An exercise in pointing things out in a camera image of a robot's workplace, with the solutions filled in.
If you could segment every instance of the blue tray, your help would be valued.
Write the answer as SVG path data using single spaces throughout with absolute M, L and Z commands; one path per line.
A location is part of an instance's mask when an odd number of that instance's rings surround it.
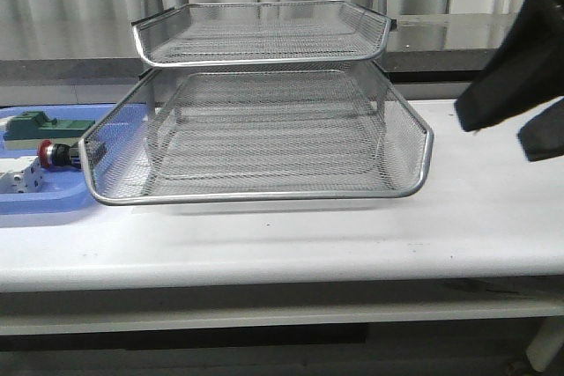
M 0 118 L 29 110 L 42 110 L 49 118 L 90 119 L 98 121 L 113 105 L 68 105 L 7 107 L 0 109 Z M 4 132 L 0 131 L 0 158 L 35 156 L 36 150 L 6 150 Z M 39 193 L 0 194 L 0 215 L 17 213 L 56 213 L 81 209 L 94 203 L 82 171 L 71 166 L 45 169 Z

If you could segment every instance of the lower tray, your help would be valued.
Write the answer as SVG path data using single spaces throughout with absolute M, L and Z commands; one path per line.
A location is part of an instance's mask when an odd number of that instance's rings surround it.
M 190 203 L 409 195 L 431 143 L 372 63 L 304 63 L 154 71 L 81 152 L 103 203 Z
M 29 110 L 43 110 L 49 117 L 59 119 L 99 120 L 113 105 L 69 105 L 7 107 L 0 109 L 0 118 Z M 6 150 L 0 131 L 0 158 L 34 156 L 36 150 Z M 38 193 L 1 194 L 0 215 L 19 213 L 54 213 L 77 210 L 93 202 L 83 173 L 72 167 L 46 170 L 41 191 Z

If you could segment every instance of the wire mesh tray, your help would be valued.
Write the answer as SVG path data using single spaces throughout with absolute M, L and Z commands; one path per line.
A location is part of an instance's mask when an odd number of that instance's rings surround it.
M 390 19 L 342 1 L 186 4 L 133 26 L 153 67 L 351 61 L 386 46 Z
M 368 61 L 275 64 L 153 70 L 80 152 L 106 204 L 399 197 L 432 138 Z

